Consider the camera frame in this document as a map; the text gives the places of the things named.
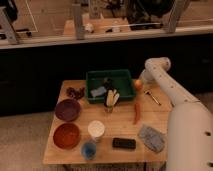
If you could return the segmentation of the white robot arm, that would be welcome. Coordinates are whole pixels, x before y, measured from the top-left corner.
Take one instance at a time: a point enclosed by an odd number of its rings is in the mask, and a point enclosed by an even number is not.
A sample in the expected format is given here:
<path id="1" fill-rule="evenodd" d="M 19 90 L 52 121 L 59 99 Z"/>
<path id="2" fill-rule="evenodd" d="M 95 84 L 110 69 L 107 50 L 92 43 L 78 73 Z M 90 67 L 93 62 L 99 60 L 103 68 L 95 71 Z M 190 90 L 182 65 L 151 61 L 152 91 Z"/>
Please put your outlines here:
<path id="1" fill-rule="evenodd" d="M 168 57 L 149 58 L 140 74 L 156 82 L 173 107 L 167 125 L 166 171 L 213 171 L 213 114 L 167 71 Z"/>

